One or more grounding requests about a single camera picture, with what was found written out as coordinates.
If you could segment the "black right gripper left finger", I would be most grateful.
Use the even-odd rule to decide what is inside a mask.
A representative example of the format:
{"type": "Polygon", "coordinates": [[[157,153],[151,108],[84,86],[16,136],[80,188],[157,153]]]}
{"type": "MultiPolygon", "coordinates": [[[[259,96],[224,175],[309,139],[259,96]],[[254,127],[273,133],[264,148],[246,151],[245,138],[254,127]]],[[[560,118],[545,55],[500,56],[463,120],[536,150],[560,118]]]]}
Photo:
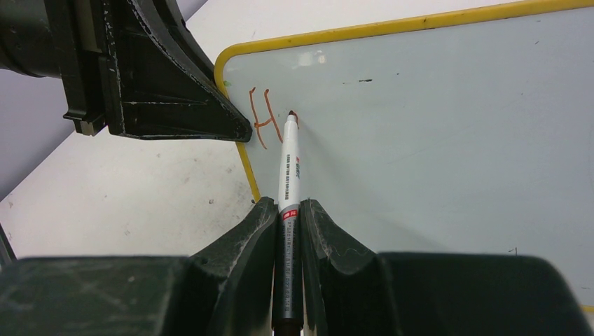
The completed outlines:
{"type": "Polygon", "coordinates": [[[269,335],[277,206],[191,256],[27,258],[1,271],[2,335],[269,335]]]}

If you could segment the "white red whiteboard marker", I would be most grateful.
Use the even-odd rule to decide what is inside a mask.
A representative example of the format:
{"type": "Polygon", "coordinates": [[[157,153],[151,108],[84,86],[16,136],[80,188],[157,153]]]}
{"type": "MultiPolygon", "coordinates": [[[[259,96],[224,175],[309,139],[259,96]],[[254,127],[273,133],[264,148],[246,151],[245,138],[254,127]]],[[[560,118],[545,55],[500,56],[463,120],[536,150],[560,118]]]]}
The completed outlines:
{"type": "Polygon", "coordinates": [[[272,297],[274,335],[300,335],[304,324],[298,129],[298,116],[290,111],[284,124],[279,164],[272,297]]]}

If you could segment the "yellow framed whiteboard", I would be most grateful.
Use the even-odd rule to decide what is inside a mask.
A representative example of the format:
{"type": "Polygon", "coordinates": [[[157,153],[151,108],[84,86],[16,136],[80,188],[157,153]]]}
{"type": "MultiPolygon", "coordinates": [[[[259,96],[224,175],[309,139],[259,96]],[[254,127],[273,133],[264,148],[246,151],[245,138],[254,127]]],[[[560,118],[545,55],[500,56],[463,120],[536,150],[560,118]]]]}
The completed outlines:
{"type": "Polygon", "coordinates": [[[301,197],[374,251],[539,256],[593,304],[593,2],[472,8],[241,43],[219,88],[274,197],[298,116],[301,197]]]}

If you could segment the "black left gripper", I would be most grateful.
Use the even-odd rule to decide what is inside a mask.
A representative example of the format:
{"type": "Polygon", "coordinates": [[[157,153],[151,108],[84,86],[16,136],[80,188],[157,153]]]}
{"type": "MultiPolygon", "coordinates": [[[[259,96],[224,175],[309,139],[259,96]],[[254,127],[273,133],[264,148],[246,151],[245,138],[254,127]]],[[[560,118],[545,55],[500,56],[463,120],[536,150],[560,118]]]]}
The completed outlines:
{"type": "Polygon", "coordinates": [[[45,1],[76,132],[246,142],[252,129],[175,1],[45,1]]]}

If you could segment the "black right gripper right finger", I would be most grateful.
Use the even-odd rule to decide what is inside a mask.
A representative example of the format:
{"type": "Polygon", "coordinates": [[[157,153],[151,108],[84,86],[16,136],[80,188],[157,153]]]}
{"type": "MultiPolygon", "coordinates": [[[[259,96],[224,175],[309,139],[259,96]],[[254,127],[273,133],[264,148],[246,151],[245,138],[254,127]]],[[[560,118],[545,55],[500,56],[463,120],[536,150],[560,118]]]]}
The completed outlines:
{"type": "Polygon", "coordinates": [[[592,335],[561,273],[533,256],[375,253],[301,203],[306,335],[592,335]]]}

